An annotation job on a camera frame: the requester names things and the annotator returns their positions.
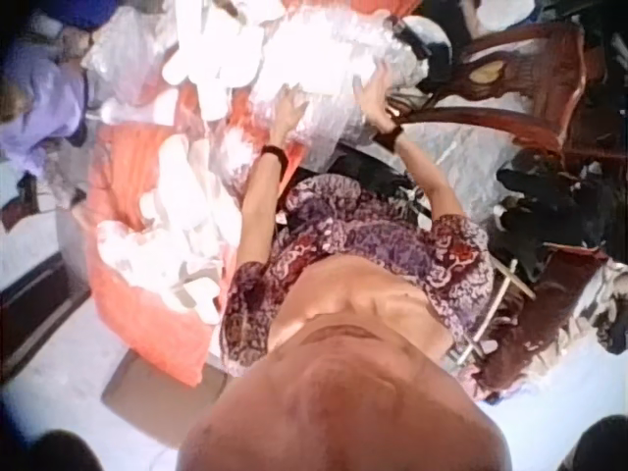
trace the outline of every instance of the woman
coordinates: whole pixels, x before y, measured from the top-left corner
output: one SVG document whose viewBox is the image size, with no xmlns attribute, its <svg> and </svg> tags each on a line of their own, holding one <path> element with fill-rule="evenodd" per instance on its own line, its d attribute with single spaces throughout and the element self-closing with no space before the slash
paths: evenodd
<svg viewBox="0 0 628 471">
<path fill-rule="evenodd" d="M 64 137 L 73 146 L 84 144 L 87 85 L 79 61 L 57 64 L 54 56 L 55 52 L 42 44 L 18 40 L 11 47 L 0 77 L 0 147 L 20 170 L 44 180 L 57 205 L 72 210 L 85 227 L 85 193 L 68 180 L 58 153 L 46 152 L 44 143 L 48 138 Z M 26 176 L 23 184 L 34 185 L 34 178 Z M 31 210 L 20 214 L 37 212 L 36 201 L 21 203 Z M 12 222 L 7 230 L 18 222 L 8 219 Z"/>
<path fill-rule="evenodd" d="M 283 92 L 248 181 L 221 332 L 242 378 L 190 432 L 180 469 L 509 469 L 496 426 L 436 363 L 476 322 L 493 283 L 487 237 L 385 111 L 388 72 L 360 107 L 430 198 L 421 232 L 340 176 L 288 195 L 272 244 L 285 143 L 304 112 Z"/>
</svg>

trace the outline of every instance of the white floor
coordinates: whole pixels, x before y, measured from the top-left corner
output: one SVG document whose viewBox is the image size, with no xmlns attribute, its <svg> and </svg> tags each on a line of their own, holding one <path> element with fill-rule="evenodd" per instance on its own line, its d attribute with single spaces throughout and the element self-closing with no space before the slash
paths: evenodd
<svg viewBox="0 0 628 471">
<path fill-rule="evenodd" d="M 145 436 L 100 402 L 127 349 L 89 299 L 3 391 L 27 439 L 50 429 L 82 436 L 105 471 L 173 471 L 177 452 Z M 515 471 L 545 471 L 604 416 L 628 412 L 628 353 L 596 342 L 567 355 L 541 392 L 482 405 L 510 445 Z"/>
<path fill-rule="evenodd" d="M 126 352 L 89 299 L 3 390 L 26 439 L 65 429 L 87 441 L 105 471 L 173 471 L 175 450 L 144 435 L 100 401 Z"/>
</svg>

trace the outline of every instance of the purple shirt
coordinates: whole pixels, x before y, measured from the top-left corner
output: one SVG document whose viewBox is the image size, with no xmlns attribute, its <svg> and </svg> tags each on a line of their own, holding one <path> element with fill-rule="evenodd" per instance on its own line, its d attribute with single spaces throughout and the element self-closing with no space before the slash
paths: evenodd
<svg viewBox="0 0 628 471">
<path fill-rule="evenodd" d="M 0 125 L 0 146 L 24 171 L 42 177 L 47 137 L 67 137 L 79 127 L 85 82 L 79 71 L 57 65 L 50 47 L 17 41 L 7 55 L 3 74 L 32 100 L 29 112 Z"/>
</svg>

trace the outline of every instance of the woman's arm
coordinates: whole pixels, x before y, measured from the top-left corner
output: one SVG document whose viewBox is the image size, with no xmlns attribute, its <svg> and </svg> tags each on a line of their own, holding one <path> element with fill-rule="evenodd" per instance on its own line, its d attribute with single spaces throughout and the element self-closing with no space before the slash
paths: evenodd
<svg viewBox="0 0 628 471">
<path fill-rule="evenodd" d="M 296 87 L 284 87 L 280 91 L 268 145 L 283 148 L 288 133 L 303 117 L 307 103 L 296 105 L 299 93 Z M 242 202 L 242 235 L 237 249 L 237 268 L 247 262 L 268 262 L 275 231 L 281 172 L 279 158 L 271 153 L 260 156 L 250 171 Z"/>
<path fill-rule="evenodd" d="M 366 119 L 382 133 L 390 132 L 396 127 L 386 112 L 386 91 L 389 85 L 389 72 L 386 66 L 380 66 L 366 86 L 362 87 L 357 83 L 354 87 L 356 100 Z M 435 220 L 444 214 L 464 215 L 458 198 L 441 170 L 407 135 L 399 135 L 394 143 L 394 150 L 416 184 L 425 191 Z"/>
</svg>

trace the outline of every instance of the woman's hand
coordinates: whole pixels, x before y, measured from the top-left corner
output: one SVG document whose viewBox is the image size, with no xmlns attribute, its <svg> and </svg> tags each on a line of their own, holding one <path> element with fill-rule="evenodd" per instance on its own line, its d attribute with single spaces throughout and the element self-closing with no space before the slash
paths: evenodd
<svg viewBox="0 0 628 471">
<path fill-rule="evenodd" d="M 269 143 L 281 147 L 290 131 L 293 131 L 298 122 L 303 118 L 307 101 L 299 104 L 302 90 L 299 85 L 290 88 L 287 85 L 277 95 L 277 107 L 275 108 L 275 122 L 271 126 Z"/>
<path fill-rule="evenodd" d="M 391 86 L 391 73 L 386 64 L 380 64 L 377 70 L 366 84 L 362 85 L 360 78 L 353 80 L 353 93 L 355 101 L 366 120 L 381 132 L 394 129 L 394 121 L 386 112 L 386 92 Z"/>
</svg>

